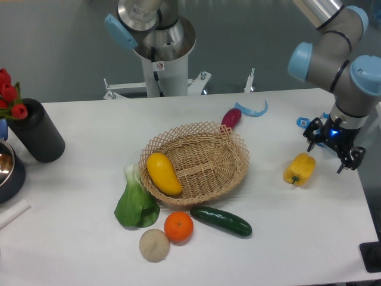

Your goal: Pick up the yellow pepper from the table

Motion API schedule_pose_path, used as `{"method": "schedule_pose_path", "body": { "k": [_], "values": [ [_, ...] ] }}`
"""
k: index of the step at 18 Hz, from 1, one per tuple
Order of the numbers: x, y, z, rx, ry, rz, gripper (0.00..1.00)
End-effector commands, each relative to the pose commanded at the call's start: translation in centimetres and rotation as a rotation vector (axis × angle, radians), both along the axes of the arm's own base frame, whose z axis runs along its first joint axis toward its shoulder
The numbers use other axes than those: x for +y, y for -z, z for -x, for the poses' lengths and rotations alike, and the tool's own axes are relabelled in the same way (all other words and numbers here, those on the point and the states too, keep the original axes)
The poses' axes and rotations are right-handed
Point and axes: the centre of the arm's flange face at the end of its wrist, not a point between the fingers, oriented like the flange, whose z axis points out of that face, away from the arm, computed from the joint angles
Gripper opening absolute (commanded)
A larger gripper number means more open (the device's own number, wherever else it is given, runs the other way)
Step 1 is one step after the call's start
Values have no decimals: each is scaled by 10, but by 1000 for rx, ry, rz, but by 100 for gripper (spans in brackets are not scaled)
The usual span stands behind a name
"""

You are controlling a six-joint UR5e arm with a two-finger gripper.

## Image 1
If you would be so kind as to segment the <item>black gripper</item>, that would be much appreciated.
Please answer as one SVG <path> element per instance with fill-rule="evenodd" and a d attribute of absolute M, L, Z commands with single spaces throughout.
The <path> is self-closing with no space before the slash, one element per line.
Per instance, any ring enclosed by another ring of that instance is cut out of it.
<path fill-rule="evenodd" d="M 310 121 L 303 136 L 308 143 L 308 152 L 316 144 L 321 143 L 336 151 L 341 161 L 337 173 L 341 173 L 344 169 L 355 170 L 359 167 L 366 154 L 365 148 L 353 147 L 354 139 L 358 133 L 358 117 L 350 117 L 345 114 L 341 116 L 330 114 L 324 125 L 318 117 Z"/>

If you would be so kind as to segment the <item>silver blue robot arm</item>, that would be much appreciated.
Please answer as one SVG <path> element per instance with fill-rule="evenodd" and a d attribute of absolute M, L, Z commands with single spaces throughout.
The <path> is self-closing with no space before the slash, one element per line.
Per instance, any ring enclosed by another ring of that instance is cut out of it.
<path fill-rule="evenodd" d="M 372 109 L 380 102 L 380 58 L 349 60 L 368 27 L 367 14 L 341 1 L 296 1 L 320 32 L 317 44 L 299 44 L 288 63 L 291 76 L 335 97 L 325 122 L 314 119 L 304 132 L 309 146 L 332 149 L 341 168 L 356 169 L 366 153 L 354 145 Z M 149 97 L 195 95 L 199 82 L 188 82 L 188 56 L 196 42 L 193 25 L 179 15 L 177 1 L 120 1 L 104 20 L 109 35 L 141 59 Z"/>

